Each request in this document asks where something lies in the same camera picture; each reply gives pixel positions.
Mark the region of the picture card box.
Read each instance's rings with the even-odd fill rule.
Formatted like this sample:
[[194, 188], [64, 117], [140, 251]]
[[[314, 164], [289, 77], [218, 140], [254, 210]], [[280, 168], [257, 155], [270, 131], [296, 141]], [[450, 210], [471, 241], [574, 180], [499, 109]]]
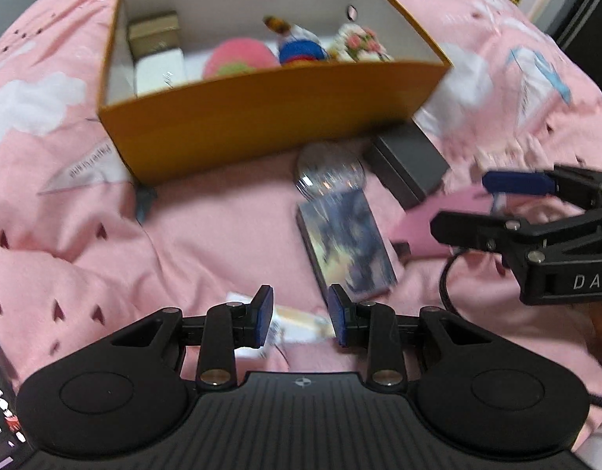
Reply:
[[298, 206], [297, 224], [322, 296], [338, 284], [353, 301], [388, 292], [397, 277], [361, 189]]

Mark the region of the pink card wallet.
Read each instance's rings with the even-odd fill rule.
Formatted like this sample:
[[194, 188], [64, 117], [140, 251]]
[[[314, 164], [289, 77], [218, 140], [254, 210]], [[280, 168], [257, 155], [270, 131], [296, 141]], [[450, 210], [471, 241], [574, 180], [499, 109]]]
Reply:
[[432, 236], [430, 223], [439, 211], [486, 213], [493, 206], [493, 196], [479, 184], [446, 194], [437, 193], [422, 204], [406, 210], [389, 232], [388, 240], [400, 262], [428, 258], [447, 258], [450, 247]]

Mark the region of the dark grey box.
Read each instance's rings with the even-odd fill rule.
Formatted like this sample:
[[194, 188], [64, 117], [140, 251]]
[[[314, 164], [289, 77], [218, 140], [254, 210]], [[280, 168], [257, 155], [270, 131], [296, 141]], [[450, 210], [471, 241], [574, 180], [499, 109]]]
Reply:
[[447, 160], [413, 121], [380, 127], [363, 156], [404, 210], [422, 204], [435, 193], [450, 169]]

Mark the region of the glitter round compact mirror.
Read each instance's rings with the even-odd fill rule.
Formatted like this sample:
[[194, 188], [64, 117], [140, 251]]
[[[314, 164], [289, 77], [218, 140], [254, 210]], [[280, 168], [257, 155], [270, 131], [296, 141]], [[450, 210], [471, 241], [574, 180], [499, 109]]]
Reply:
[[366, 172], [359, 158], [342, 145], [316, 142], [301, 148], [295, 185], [306, 199], [362, 189]]

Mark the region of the white crochet flower sheep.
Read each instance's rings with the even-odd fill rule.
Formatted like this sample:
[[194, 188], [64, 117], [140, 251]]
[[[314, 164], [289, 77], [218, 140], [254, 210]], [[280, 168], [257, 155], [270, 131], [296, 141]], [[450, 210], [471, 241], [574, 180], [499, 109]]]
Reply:
[[329, 58], [343, 63], [393, 61], [377, 34], [355, 23], [343, 24], [328, 48]]

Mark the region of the white rectangular box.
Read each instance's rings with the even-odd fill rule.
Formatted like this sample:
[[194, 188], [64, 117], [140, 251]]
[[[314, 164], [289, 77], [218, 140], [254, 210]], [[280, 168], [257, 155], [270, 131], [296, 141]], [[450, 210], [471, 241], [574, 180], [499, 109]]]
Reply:
[[137, 97], [181, 86], [187, 82], [183, 51], [174, 48], [144, 56], [135, 63], [134, 75]]

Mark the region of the pink green pompom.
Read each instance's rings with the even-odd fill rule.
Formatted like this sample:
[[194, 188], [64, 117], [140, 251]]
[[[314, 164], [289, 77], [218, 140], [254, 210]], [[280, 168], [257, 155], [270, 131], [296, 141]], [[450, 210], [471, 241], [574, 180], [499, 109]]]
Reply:
[[249, 37], [235, 37], [213, 50], [204, 64], [202, 79], [209, 80], [279, 66], [279, 60], [266, 43]]

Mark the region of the blue orange plush doll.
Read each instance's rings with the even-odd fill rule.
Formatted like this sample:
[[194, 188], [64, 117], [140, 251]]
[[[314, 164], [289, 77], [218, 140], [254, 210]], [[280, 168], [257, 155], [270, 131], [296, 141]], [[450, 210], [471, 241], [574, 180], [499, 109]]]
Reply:
[[277, 35], [277, 57], [282, 66], [329, 59], [329, 53], [313, 32], [277, 16], [267, 15], [263, 22]]

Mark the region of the gold glitter box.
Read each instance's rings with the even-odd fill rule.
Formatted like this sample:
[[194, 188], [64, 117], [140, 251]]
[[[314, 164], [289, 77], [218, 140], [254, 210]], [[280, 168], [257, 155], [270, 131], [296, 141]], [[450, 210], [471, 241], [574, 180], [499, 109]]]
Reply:
[[132, 21], [127, 31], [128, 44], [134, 61], [180, 47], [180, 22], [177, 13]]

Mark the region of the white paper tag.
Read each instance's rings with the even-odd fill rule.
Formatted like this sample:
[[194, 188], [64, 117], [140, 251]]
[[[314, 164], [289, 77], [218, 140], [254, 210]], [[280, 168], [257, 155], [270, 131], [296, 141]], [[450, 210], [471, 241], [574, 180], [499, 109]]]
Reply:
[[241, 347], [235, 350], [240, 359], [266, 359], [271, 349], [282, 344], [317, 343], [335, 336], [330, 320], [322, 315], [293, 308], [274, 307], [266, 341], [258, 349]]

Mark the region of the pink cloud duvet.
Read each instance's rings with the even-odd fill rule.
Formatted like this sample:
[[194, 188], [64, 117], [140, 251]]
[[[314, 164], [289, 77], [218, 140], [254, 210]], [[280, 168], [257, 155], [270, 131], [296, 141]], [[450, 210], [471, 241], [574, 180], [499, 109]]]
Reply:
[[[434, 38], [475, 46], [467, 17], [484, 10], [475, 0], [398, 0]], [[477, 0], [484, 5], [491, 0]], [[505, 35], [482, 25], [477, 39], [493, 49], [508, 39], [534, 46], [539, 32], [519, 11], [502, 5], [499, 14], [517, 19]], [[135, 186], [117, 153], [104, 153], [109, 136], [92, 109], [100, 82], [101, 49], [109, 36], [117, 0], [40, 0], [0, 39], [0, 362], [17, 388], [32, 371], [106, 336], [150, 312], [178, 304], [201, 314], [222, 300], [229, 286], [274, 286], [276, 301], [322, 314], [310, 265], [297, 256], [292, 235], [292, 185], [285, 184], [287, 156], [267, 158], [228, 171], [205, 174], [162, 188], [144, 227], [135, 218]], [[582, 115], [557, 109], [553, 96], [533, 120], [534, 137], [546, 142], [544, 124], [554, 125], [548, 158], [590, 151], [591, 125], [602, 138], [598, 88], [544, 38], [546, 59], [562, 77], [594, 98]], [[85, 166], [85, 184], [52, 190], [52, 177]], [[602, 395], [602, 363], [591, 348], [592, 328], [583, 311], [521, 307], [518, 286], [503, 278], [493, 258], [469, 258], [451, 280], [476, 323], [510, 337], [574, 371]]]

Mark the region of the orange cardboard box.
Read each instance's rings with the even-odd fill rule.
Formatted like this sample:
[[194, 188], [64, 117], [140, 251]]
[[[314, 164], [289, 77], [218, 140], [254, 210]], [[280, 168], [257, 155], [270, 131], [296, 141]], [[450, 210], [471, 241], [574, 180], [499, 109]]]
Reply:
[[[331, 49], [356, 24], [386, 61], [280, 61], [275, 17]], [[156, 186], [307, 142], [404, 121], [450, 69], [397, 0], [117, 0], [97, 114], [131, 173]]]

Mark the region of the smartphone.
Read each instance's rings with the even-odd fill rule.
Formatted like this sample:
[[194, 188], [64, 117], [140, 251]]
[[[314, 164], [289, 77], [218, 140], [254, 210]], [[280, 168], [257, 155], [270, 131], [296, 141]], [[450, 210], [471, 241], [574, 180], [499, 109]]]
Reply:
[[19, 469], [31, 454], [14, 403], [15, 392], [0, 356], [0, 469]]

